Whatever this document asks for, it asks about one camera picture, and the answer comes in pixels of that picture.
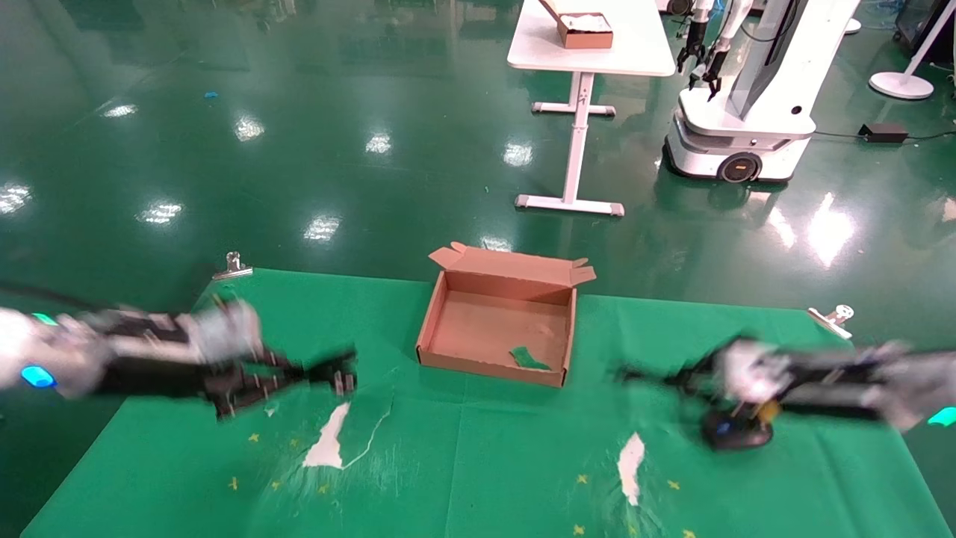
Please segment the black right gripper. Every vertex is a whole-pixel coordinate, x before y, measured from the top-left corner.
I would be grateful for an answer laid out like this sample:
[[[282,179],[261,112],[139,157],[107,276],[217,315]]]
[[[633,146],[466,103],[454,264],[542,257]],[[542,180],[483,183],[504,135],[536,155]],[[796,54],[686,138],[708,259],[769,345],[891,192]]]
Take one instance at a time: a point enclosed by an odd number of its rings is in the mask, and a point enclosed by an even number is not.
[[[622,365],[615,381],[648,382],[676,389],[682,396],[718,402],[713,372],[717,358],[735,344],[749,340],[734,336],[704,354],[697,362],[669,374],[642,371]],[[884,363],[897,358],[897,350],[778,350],[789,382],[776,395],[785,412],[854,420],[887,420],[881,409],[887,379],[880,373]]]

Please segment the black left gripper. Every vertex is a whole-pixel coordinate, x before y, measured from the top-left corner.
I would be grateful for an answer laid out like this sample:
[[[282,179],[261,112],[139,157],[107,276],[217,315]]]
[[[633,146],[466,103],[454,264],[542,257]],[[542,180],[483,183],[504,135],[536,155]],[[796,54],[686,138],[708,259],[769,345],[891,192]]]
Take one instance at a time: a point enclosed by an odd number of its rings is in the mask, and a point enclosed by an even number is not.
[[[98,335],[109,351],[99,394],[260,401],[297,383],[356,380],[356,350],[334,351],[311,365],[291,363],[273,350],[261,354],[255,310],[102,310]],[[243,374],[245,359],[279,374]]]

